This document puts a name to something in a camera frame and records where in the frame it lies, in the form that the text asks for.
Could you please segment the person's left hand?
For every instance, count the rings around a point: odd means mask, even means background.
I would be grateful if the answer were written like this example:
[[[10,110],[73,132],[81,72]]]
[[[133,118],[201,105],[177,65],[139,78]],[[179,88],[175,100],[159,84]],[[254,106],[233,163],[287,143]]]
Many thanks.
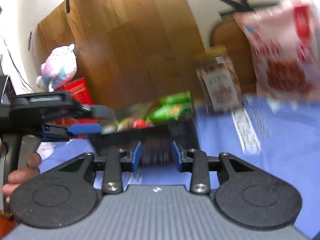
[[[2,186],[3,197],[7,204],[10,203],[12,193],[25,181],[40,174],[39,166],[42,163],[41,156],[36,152],[40,140],[35,137],[26,137],[22,141],[22,157],[25,166],[12,171],[8,176],[8,182]]]

